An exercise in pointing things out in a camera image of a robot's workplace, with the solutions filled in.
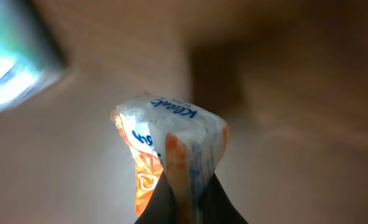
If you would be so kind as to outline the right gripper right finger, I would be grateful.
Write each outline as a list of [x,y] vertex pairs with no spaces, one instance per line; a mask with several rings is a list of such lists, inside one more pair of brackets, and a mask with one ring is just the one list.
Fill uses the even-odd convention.
[[203,224],[248,224],[231,203],[216,174],[213,174],[201,197]]

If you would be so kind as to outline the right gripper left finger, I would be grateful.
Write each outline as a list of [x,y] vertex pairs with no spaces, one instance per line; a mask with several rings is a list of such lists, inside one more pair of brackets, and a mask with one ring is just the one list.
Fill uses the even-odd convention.
[[175,199],[164,172],[135,224],[175,224]]

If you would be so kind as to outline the small orange box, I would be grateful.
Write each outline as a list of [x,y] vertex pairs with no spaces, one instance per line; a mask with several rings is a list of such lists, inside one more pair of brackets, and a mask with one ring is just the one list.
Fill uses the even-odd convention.
[[112,119],[135,161],[136,214],[165,174],[179,223],[201,223],[198,203],[226,150],[227,122],[191,103],[150,94],[116,106]]

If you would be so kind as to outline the teal white candy packet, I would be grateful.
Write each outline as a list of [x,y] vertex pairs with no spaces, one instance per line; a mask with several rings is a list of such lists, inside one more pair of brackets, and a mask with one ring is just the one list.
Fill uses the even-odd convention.
[[0,0],[0,112],[58,82],[67,63],[32,1]]

